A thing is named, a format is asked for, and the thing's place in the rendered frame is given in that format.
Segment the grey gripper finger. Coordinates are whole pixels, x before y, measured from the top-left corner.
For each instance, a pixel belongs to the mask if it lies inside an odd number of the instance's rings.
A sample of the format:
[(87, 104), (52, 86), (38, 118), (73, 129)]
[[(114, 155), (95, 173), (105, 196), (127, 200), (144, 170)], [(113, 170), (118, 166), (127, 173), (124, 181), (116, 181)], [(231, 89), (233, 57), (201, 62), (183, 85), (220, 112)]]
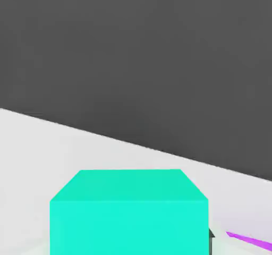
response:
[(209, 228), (209, 255), (221, 255), (221, 235)]

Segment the large purple box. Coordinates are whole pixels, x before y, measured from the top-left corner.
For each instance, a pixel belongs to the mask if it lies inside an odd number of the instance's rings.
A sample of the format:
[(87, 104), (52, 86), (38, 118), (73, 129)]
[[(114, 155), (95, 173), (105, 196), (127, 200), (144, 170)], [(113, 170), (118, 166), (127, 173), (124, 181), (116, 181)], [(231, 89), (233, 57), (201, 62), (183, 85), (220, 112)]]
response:
[(236, 238), (238, 240), (244, 241), (244, 242), (249, 243), (249, 244), (253, 244), (253, 245), (257, 246), (257, 247), (260, 247), (260, 248), (263, 248), (265, 250), (268, 250), (268, 251), (272, 252), (272, 243), (270, 243), (270, 242), (257, 240), (257, 239), (251, 238), (251, 237), (235, 234), (235, 233), (232, 233), (232, 232), (226, 232), (226, 234), (229, 237)]

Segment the small turquoise cube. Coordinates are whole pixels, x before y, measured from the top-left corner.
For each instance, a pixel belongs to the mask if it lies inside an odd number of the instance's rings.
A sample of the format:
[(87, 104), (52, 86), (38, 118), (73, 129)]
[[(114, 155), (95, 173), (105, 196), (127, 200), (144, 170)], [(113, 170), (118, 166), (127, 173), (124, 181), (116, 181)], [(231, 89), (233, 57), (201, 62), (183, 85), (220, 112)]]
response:
[(50, 201), (50, 255), (209, 255), (208, 209), (179, 169), (81, 170)]

